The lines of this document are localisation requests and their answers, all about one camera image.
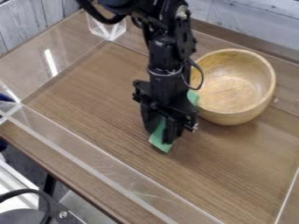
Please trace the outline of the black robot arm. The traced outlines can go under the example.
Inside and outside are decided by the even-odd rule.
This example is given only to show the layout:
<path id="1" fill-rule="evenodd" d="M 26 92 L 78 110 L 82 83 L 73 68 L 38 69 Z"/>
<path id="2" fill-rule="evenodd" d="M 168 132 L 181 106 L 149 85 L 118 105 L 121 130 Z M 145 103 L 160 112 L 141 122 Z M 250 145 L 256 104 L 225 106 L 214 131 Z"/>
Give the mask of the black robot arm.
<path id="1" fill-rule="evenodd" d="M 149 80 L 133 81 L 133 100 L 140 103 L 144 128 L 161 131 L 161 142 L 172 144 L 185 130 L 197 126 L 197 109 L 186 98 L 190 71 L 197 67 L 190 56 L 197 39 L 185 0 L 97 0 L 113 16 L 105 17 L 90 0 L 76 0 L 84 11 L 102 24 L 130 18 L 141 29 L 148 50 Z"/>

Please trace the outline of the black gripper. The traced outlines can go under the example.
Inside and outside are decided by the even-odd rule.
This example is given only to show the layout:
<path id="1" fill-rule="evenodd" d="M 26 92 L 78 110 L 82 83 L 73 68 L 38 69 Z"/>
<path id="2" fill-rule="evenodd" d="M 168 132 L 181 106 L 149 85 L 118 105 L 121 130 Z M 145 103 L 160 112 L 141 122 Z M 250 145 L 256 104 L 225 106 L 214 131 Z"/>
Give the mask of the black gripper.
<path id="1" fill-rule="evenodd" d="M 169 103 L 161 103 L 153 98 L 148 81 L 134 80 L 133 87 L 132 98 L 140 103 L 145 131 L 152 134 L 164 117 L 162 143 L 172 144 L 184 130 L 193 132 L 197 127 L 198 110 L 188 101 L 188 91 L 178 94 Z"/>

